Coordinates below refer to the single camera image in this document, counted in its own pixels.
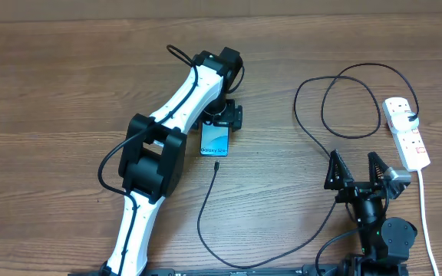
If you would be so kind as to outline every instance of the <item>power strip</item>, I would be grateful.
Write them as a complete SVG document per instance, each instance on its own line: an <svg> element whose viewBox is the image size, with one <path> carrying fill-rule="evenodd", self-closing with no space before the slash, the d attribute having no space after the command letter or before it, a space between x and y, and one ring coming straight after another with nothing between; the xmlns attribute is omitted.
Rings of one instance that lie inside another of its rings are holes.
<svg viewBox="0 0 442 276"><path fill-rule="evenodd" d="M426 146L419 133L419 119L410 122L411 106L407 99L392 97L383 102L384 115L397 145L402 165L409 172L417 171L430 164Z"/></svg>
<svg viewBox="0 0 442 276"><path fill-rule="evenodd" d="M421 219L426 241L427 254L433 267L434 275L440 276L434 260L433 252L429 242L429 232L426 223L426 206L424 198L424 180L421 169L430 164L429 155L426 146L419 133L419 118L413 121L409 120L414 114L411 111L407 99L402 97L392 97L383 102L384 115L387 117L387 123L391 134L397 145L398 154L402 164L409 172L417 171L419 176L419 192L421 195Z"/></svg>

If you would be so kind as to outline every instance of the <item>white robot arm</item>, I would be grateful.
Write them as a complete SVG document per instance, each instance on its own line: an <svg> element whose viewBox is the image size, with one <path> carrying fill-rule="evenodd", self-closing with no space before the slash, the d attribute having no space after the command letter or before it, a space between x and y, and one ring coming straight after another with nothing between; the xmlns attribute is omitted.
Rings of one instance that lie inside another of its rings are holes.
<svg viewBox="0 0 442 276"><path fill-rule="evenodd" d="M70 275L139 276L147 264L147 246L158 209L180 180L187 132L199 121L233 130L241 128L241 107L235 107L233 100L226 99L228 89L242 67L239 52L224 48L216 56L203 51L194 56L193 66L196 66L198 79L191 95L169 119L128 143L122 152L119 175L124 178L123 188L130 191L137 204L134 221L133 203L124 196L124 216L111 257L98 272ZM165 105L149 117L137 114L131 120L127 138L167 117L186 98L194 83L192 68L183 85ZM143 143L162 146L162 153L145 149Z"/></svg>

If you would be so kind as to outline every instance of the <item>wooden surface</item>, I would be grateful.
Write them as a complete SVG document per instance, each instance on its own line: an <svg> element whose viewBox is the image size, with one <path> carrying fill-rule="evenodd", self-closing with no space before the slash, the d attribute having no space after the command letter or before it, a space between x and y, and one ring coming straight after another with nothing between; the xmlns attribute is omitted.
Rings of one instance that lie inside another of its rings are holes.
<svg viewBox="0 0 442 276"><path fill-rule="evenodd" d="M442 0L0 0L0 22L442 12Z"/></svg>
<svg viewBox="0 0 442 276"><path fill-rule="evenodd" d="M0 275L66 275L96 269L111 254L123 199L96 177L103 156L123 140L135 113L150 114L183 83L185 64L166 50L242 53L246 76L232 94L243 105L243 128L230 137L229 156L206 206L206 242L227 261L248 265L295 247L327 214L327 158L297 126L292 99L310 77L351 64L396 67L417 91L421 133L432 164L424 170L427 220L442 272L442 14L275 18L83 21L0 25ZM406 97L402 80L383 68L356 68L381 103ZM319 108L328 81L301 92L302 121L328 149L338 148L356 179L367 179L367 157L400 160L386 126L371 138L328 133ZM339 81L325 114L335 130L374 128L376 110L358 84ZM189 134L183 178L160 209L148 251L152 267L225 268L201 245L196 218L213 174ZM117 155L105 169L120 186ZM417 177L391 203L389 216L414 223L419 235L408 262L412 275L431 275L421 231ZM306 248L266 267L312 263L331 237L349 230L343 205ZM358 251L358 239L331 246L322 263Z"/></svg>

